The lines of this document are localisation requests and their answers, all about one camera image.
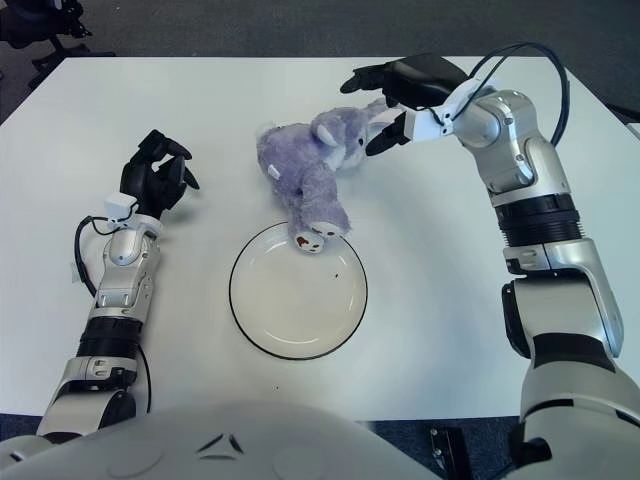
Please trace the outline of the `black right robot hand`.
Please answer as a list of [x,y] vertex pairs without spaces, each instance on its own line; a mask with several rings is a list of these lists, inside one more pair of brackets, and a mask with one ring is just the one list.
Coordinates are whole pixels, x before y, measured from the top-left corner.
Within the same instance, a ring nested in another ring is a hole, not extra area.
[[389,108],[379,115],[385,127],[366,146],[366,154],[374,156],[396,145],[452,134],[454,116],[475,85],[458,66],[424,53],[356,68],[340,92],[382,92]]

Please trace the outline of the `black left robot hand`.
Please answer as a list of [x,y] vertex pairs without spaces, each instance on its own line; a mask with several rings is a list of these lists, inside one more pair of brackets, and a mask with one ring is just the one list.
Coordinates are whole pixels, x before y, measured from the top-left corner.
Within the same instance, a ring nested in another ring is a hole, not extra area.
[[125,164],[120,192],[136,198],[139,214],[159,220],[165,210],[171,210],[183,197],[188,187],[200,189],[186,167],[186,161],[191,159],[191,153],[184,146],[152,130]]

